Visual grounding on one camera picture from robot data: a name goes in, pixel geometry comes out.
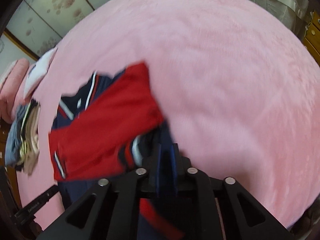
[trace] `white stripe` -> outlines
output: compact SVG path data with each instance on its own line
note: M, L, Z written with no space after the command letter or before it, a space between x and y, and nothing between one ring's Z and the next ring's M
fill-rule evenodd
M142 165L142 155L139 151L138 143L140 141L140 135L138 135L132 143L132 157L137 166Z
M77 108L79 109L80 106L81 106L81 98L80 98L79 101L78 101Z
M88 98L87 98L87 102L85 103L85 109L87 109L88 105L89 105L89 100L90 100L90 96L92 94L92 90L93 90L93 87L94 87L94 81L96 79L96 74L97 74L97 72L95 71L93 73L92 84L91 84L90 92L89 92L89 95L88 95Z
M67 107L67 105L60 100L59 102L59 106L62 108L62 110L66 113L67 117L69 117L70 120L73 120L73 113L69 110L69 108Z
M63 169L62 169L62 166L61 166L61 163L59 161L59 158L58 158L58 155L56 152L54 152L54 158L57 162L57 165L58 165L58 168L60 170L60 173L61 173L61 176L65 179L66 178L66 174L64 173Z

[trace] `white pillow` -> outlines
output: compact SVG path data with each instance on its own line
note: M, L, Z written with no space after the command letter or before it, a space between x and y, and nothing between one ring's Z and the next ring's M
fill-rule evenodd
M36 62L28 73L26 85L24 87L23 98L27 98L39 85L41 80L47 74L50 64L53 60L54 55L57 52L57 47L50 49Z

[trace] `wooden frame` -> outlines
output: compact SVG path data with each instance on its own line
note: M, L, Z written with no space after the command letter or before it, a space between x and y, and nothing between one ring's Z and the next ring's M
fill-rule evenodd
M3 32L13 44L15 44L19 49L21 49L25 54L31 57L33 60L37 61L39 56L32 52L27 46L25 46L21 41L19 41L8 29L5 29Z

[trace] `beige folded cloth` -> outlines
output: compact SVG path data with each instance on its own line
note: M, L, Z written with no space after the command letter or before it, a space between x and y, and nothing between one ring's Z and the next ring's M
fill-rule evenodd
M25 161L23 166L23 172L28 175L32 174L32 171L38 162L39 156L39 136L38 136L38 121L40 114L40 106L34 107L29 115L26 123L26 141L25 141Z

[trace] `clothing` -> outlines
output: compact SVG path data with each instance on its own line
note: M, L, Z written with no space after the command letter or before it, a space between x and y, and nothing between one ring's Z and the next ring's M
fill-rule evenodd
M40 114L40 105L35 106L31 111L29 118L26 122L26 147L25 147L25 161L23 172L28 175L32 174L33 168L38 161L39 145L38 145L38 121Z
M32 109L38 106L37 101L32 99L30 103L27 106L26 113L23 117L22 120L22 125L20 129L20 139L21 139L21 146L20 146L20 160L18 161L17 165L21 165L25 161L25 155L27 153L27 141L26 141L26 125L27 125L27 120L30 116L30 113L32 112Z
M22 164L20 164L20 165L16 165L16 166L14 167L14 169L15 169L16 171L21 172L21 171L22 171L22 169L23 169L23 163L22 163Z
M68 127L49 134L54 179L71 181L122 174L125 167L118 157L120 150L132 169L131 141L163 120L150 93L147 67L143 63L128 67Z
M122 74L123 72L120 72L114 78L110 78L109 76L99 75L97 72L94 72L89 81L74 96L61 97L57 116L52 124L52 130L70 125L74 117L78 116L83 110L86 110Z
M144 64L128 67L98 96L89 89L99 79L94 75L75 96L61 98L49 134L54 178L65 209L99 178L112 181L136 169L160 138L163 117L151 95ZM184 236L149 200L140 201L140 211L138 240Z
M23 117L27 111L28 106L19 105L15 119L10 127L7 142L5 145L5 165L15 166L19 161L19 150L21 146L20 130L23 121Z

